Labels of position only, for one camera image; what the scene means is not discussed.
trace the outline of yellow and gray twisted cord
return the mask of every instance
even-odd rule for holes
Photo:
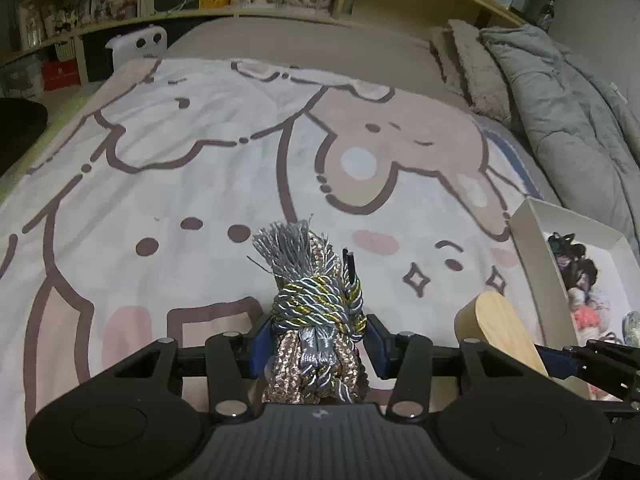
[[[306,221],[272,224],[254,236],[254,246],[280,289],[273,302],[273,328],[280,336],[263,400],[362,400],[368,383],[355,343],[366,318],[353,269],[350,279],[326,238]]]

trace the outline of green bottle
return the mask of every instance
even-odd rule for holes
[[[556,16],[556,0],[549,0],[543,7],[540,9],[540,15],[538,16],[538,27],[540,27],[545,32],[549,31],[549,27],[551,27],[551,22],[554,20]]]

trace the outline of wooden block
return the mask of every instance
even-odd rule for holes
[[[475,337],[548,376],[531,336],[507,299],[494,291],[483,292],[456,315],[458,341]]]

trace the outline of open cardboard box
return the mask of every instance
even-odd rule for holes
[[[575,241],[587,247],[587,257],[598,268],[596,285],[606,290],[610,323],[606,332],[622,339],[622,319],[640,310],[640,268],[624,235],[600,222],[568,209],[527,198],[509,221],[516,248],[529,279],[546,346],[584,345],[578,341],[564,283],[547,238],[553,232],[575,233]],[[586,383],[575,378],[559,381],[589,398]]]

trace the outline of gray comforter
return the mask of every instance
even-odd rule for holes
[[[635,115],[583,58],[539,28],[491,28],[481,37],[510,84],[533,153],[564,206],[624,233],[640,259]]]

